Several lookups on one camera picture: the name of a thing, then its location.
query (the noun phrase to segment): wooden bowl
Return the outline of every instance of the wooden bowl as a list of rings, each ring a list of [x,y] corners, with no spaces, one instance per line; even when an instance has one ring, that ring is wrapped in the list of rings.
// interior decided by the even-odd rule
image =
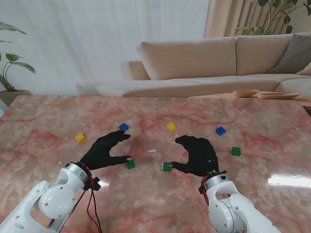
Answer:
[[[235,97],[238,97],[238,98],[247,98],[247,97],[253,96],[257,92],[259,91],[258,90],[235,90],[233,91],[233,94]]]

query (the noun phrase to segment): green lego brick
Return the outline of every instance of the green lego brick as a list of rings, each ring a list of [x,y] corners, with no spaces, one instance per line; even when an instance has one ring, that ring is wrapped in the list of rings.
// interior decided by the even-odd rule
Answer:
[[[239,147],[233,147],[231,149],[232,155],[240,156],[241,155],[241,149]]]
[[[126,166],[127,166],[127,169],[136,168],[135,163],[134,163],[134,160],[132,160],[132,161],[130,161],[130,162],[127,162],[127,163],[126,163]]]
[[[163,163],[163,171],[168,171],[171,172],[172,171],[172,167],[170,166],[170,163]]]

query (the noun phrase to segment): robotic arm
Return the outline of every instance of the robotic arm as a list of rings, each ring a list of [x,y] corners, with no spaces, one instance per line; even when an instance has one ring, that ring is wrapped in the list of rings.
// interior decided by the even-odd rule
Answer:
[[[59,172],[58,180],[50,184],[41,181],[27,194],[20,204],[0,225],[1,233],[58,233],[75,205],[75,194],[84,188],[90,173],[81,164],[70,163]],[[51,218],[45,228],[31,217],[31,208],[38,204],[40,211]]]
[[[218,233],[235,233],[245,228],[248,233],[280,233],[248,198],[238,192],[226,171],[207,178],[204,189],[209,200],[208,215]],[[219,194],[229,197],[219,200]]]
[[[185,173],[204,177],[199,191],[208,203],[208,215],[218,233],[280,233],[252,202],[240,194],[226,171],[219,172],[216,152],[205,138],[182,136],[175,140],[189,153],[186,164],[171,162],[171,166]],[[217,199],[221,194],[228,198]]]
[[[71,162],[60,170],[55,183],[41,181],[32,188],[1,223],[0,233],[59,233],[74,210],[76,191],[90,188],[90,170],[132,160],[130,156],[111,157],[109,153],[113,146],[129,137],[124,131],[116,131],[97,139],[79,162]],[[99,180],[95,178],[93,181],[97,184]],[[31,217],[31,209],[35,204],[39,206],[41,213],[52,219],[48,227],[42,226]]]

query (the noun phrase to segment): wooden tray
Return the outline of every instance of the wooden tray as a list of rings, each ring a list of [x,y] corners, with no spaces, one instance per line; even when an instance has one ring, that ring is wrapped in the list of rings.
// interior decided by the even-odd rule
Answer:
[[[296,93],[263,93],[259,94],[258,98],[263,100],[290,100],[295,97],[299,96],[299,94]]]

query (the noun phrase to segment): blue block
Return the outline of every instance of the blue block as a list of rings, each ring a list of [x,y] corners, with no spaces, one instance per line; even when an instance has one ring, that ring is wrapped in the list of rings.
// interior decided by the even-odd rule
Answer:
[[[223,127],[219,127],[216,129],[216,133],[221,136],[225,133],[225,129]]]
[[[120,130],[123,130],[123,131],[127,131],[127,130],[128,130],[128,126],[127,126],[127,124],[123,123],[123,124],[121,124],[121,125],[119,126],[119,129],[120,129]]]

